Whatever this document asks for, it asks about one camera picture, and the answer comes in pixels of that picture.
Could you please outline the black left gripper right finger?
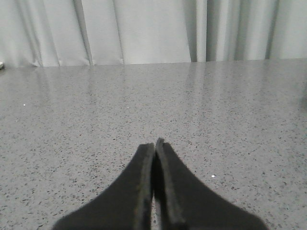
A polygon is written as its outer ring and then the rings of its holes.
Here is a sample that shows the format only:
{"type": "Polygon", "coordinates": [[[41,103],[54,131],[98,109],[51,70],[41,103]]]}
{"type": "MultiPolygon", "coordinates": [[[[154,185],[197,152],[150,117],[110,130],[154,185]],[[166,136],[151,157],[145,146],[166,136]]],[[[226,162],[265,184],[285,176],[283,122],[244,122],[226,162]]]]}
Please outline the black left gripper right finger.
{"type": "Polygon", "coordinates": [[[155,146],[154,196],[164,230],[265,230],[263,221],[201,182],[169,143],[155,146]]]}

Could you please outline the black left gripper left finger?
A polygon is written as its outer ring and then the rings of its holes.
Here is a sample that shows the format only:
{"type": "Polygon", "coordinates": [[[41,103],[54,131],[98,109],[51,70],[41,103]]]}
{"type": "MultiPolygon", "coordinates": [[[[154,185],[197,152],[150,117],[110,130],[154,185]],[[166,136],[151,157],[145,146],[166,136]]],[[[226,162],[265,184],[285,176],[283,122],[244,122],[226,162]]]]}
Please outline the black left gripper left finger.
{"type": "Polygon", "coordinates": [[[120,176],[99,196],[56,222],[55,230],[149,230],[154,145],[141,144],[120,176]]]}

